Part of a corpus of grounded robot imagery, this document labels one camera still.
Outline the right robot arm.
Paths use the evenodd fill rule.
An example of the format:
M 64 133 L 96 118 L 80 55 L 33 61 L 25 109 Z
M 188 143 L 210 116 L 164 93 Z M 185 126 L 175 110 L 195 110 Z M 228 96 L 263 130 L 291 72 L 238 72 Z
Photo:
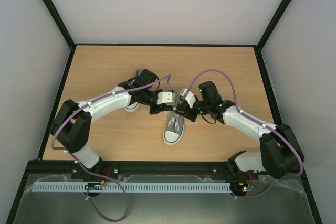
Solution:
M 211 81 L 198 87 L 200 100 L 187 88 L 180 91 L 177 114 L 192 122 L 198 116 L 209 115 L 215 122 L 231 126 L 259 144 L 259 151 L 240 151 L 228 160 L 232 176 L 239 178 L 249 171 L 265 172 L 275 179 L 302 174 L 304 157 L 290 126 L 267 123 L 241 110 L 235 102 L 223 100 Z

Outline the grey sneaker sideways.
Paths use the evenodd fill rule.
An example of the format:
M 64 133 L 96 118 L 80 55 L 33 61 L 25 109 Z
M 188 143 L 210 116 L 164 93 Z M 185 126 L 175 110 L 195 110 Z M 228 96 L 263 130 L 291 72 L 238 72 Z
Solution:
M 185 118 L 174 111 L 165 111 L 164 116 L 167 124 L 163 130 L 163 141 L 166 145 L 172 146 L 182 139 L 185 129 Z

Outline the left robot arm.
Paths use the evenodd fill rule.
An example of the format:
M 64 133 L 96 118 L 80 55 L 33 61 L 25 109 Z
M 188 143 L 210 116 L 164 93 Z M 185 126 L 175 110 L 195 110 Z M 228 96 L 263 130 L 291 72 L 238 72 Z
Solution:
M 160 79 L 150 70 L 143 69 L 137 76 L 96 98 L 82 102 L 65 101 L 51 124 L 51 148 L 57 150 L 55 142 L 58 141 L 60 150 L 69 153 L 85 168 L 94 168 L 101 158 L 88 143 L 91 125 L 111 112 L 135 104 L 149 106 L 150 114 L 171 111 L 175 102 L 173 90 L 151 89 L 163 81 L 169 82 L 170 78 L 167 75 Z

